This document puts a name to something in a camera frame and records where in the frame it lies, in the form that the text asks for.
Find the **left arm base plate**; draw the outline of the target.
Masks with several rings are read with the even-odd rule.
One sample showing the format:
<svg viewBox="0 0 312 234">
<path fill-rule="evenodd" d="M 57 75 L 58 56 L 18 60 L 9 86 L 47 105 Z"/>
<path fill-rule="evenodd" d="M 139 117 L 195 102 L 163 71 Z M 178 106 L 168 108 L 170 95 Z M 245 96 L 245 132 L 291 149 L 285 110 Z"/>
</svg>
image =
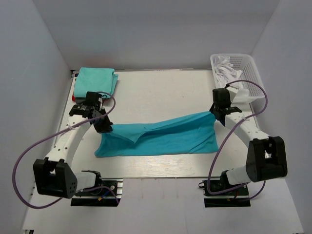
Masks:
<svg viewBox="0 0 312 234">
<path fill-rule="evenodd" d="M 122 198 L 123 179 L 102 179 L 101 188 L 77 192 L 71 199 L 72 207 L 117 207 Z"/>
</svg>

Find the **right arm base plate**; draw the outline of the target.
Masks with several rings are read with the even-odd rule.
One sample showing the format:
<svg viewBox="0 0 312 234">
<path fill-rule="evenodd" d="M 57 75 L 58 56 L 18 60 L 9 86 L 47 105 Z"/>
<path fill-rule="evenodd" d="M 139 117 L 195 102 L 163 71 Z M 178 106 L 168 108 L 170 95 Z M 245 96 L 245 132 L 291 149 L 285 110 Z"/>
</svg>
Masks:
<svg viewBox="0 0 312 234">
<path fill-rule="evenodd" d="M 234 208 L 251 206 L 249 191 L 246 186 L 219 195 L 213 195 L 208 192 L 207 180 L 201 181 L 198 184 L 198 187 L 204 191 L 203 197 L 205 208 Z"/>
</svg>

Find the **blue t-shirt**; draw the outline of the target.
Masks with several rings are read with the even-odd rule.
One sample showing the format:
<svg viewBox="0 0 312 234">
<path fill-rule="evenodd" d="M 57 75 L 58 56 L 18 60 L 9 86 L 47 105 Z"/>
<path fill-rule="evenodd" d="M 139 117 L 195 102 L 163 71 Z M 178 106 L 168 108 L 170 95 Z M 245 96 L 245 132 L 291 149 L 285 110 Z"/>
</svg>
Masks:
<svg viewBox="0 0 312 234">
<path fill-rule="evenodd" d="M 210 112 L 195 113 L 157 123 L 114 124 L 101 135 L 97 158 L 209 154 L 218 151 Z"/>
</svg>

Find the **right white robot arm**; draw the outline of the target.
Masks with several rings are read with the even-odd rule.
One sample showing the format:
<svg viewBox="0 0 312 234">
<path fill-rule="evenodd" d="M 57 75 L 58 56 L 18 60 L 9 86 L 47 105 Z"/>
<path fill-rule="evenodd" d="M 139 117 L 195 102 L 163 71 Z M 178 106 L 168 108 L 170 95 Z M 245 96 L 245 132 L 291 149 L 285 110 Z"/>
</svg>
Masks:
<svg viewBox="0 0 312 234">
<path fill-rule="evenodd" d="M 285 142 L 279 136 L 270 136 L 249 122 L 238 107 L 231 105 L 226 88 L 213 89 L 210 112 L 229 134 L 235 134 L 248 148 L 245 165 L 223 171 L 216 185 L 206 185 L 212 195 L 232 194 L 250 182 L 282 178 L 288 174 Z"/>
</svg>

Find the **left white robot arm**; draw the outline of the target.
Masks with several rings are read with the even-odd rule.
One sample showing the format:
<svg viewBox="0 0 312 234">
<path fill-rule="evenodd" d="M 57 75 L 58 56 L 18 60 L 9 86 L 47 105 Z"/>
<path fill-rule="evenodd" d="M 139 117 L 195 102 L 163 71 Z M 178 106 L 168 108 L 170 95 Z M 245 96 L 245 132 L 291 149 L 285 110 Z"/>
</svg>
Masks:
<svg viewBox="0 0 312 234">
<path fill-rule="evenodd" d="M 110 94 L 87 92 L 85 100 L 75 104 L 69 112 L 68 130 L 60 134 L 53 149 L 44 159 L 33 164 L 35 183 L 40 195 L 72 198 L 76 192 L 87 189 L 97 195 L 103 189 L 101 176 L 96 171 L 74 173 L 71 169 L 74 155 L 85 133 L 94 127 L 97 133 L 109 133 L 112 122 L 103 106 Z"/>
</svg>

